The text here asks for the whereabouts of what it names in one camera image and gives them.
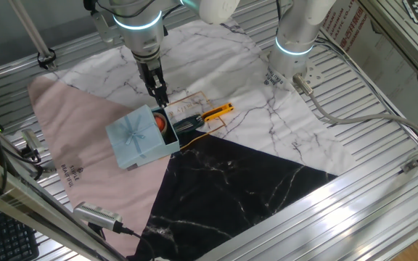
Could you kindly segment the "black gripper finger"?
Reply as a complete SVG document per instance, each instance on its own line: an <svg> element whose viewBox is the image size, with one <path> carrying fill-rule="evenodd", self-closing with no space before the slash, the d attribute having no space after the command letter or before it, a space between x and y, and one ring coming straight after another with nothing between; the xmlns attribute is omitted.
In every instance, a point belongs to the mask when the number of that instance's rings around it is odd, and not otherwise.
<svg viewBox="0 0 418 261"><path fill-rule="evenodd" d="M155 87L149 87L148 92L149 92L149 95L152 96L155 99L156 103L158 105L161 105L159 89L155 88Z"/></svg>
<svg viewBox="0 0 418 261"><path fill-rule="evenodd" d="M157 88L157 103L160 107L168 106L169 100L166 82L161 82L160 86Z"/></svg>

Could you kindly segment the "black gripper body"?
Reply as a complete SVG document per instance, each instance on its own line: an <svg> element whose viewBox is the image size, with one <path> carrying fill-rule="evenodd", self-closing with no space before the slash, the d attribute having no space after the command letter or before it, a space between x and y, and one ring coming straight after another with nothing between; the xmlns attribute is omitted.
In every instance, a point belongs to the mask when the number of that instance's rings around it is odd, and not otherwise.
<svg viewBox="0 0 418 261"><path fill-rule="evenodd" d="M132 52L140 78L148 90L150 96L163 96L165 94L165 81L163 80L163 70L160 60L160 51L151 54L138 54Z"/></svg>

